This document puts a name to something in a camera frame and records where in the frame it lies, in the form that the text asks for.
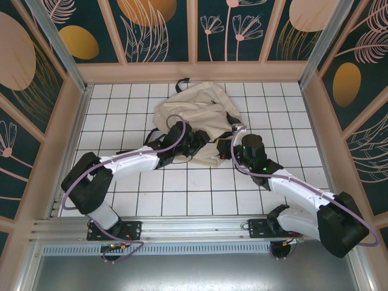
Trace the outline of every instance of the enclosure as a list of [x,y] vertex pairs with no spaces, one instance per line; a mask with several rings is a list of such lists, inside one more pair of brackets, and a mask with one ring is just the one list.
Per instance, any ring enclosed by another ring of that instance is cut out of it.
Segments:
[[[387,0],[5,0],[0,24],[1,290],[388,289]],[[145,246],[104,265],[60,183],[142,147],[184,78],[221,87],[292,175],[351,194],[380,244],[338,259],[307,238],[276,261],[242,226],[299,205],[232,160],[181,162],[111,184]]]

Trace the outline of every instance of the grid floor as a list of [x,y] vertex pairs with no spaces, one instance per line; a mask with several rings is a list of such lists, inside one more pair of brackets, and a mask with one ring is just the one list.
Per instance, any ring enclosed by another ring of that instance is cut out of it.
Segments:
[[[239,109],[244,124],[262,136],[270,159],[299,179],[328,188],[297,83],[217,84]],[[180,84],[183,90],[193,85]],[[110,156],[140,148],[155,128],[155,107],[175,94],[175,84],[95,85],[74,162],[91,151]],[[218,168],[189,162],[137,173],[112,183],[105,200],[120,216],[249,215],[269,213],[282,203],[297,207],[259,189],[233,169],[231,161]],[[82,216],[77,210],[59,215]]]

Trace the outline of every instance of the beige cloth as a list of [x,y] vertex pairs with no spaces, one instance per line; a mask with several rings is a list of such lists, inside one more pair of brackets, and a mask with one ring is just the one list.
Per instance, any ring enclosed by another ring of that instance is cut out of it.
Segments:
[[[211,82],[204,82],[189,88],[160,104],[153,117],[157,128],[167,133],[166,119],[171,114],[182,116],[192,127],[193,131],[204,130],[210,136],[210,142],[225,132],[232,131],[226,113],[241,120],[240,112],[233,105],[223,89]],[[174,117],[169,121],[170,126],[179,121]],[[215,143],[208,143],[193,157],[192,161],[207,166],[218,166]]]

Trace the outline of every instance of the floor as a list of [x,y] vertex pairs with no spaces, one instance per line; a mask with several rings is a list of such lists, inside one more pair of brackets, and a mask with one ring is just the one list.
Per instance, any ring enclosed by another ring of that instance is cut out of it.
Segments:
[[[298,83],[217,85],[226,90],[244,124],[262,136],[270,159],[315,187],[329,188]],[[175,94],[175,84],[95,85],[74,162],[87,152],[111,156],[141,147],[155,127],[156,106]],[[250,215],[269,213],[284,203],[294,206],[259,189],[231,161],[218,168],[171,164],[132,175],[112,183],[105,200],[120,216]],[[60,210],[58,215],[82,216],[77,210]]]

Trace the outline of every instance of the black mounting plate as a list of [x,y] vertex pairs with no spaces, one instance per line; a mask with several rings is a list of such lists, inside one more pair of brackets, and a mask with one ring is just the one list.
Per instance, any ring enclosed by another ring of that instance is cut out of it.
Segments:
[[[141,235],[141,221],[123,221],[121,232],[117,235],[118,238],[129,240],[128,234],[131,236],[131,239],[134,241],[140,240]],[[88,227],[88,232],[86,236],[88,241],[111,241],[112,239],[103,234],[98,227],[90,222]]]
[[274,234],[267,225],[267,219],[250,219],[248,220],[248,231],[250,238],[289,238],[293,236],[293,232],[283,230]]

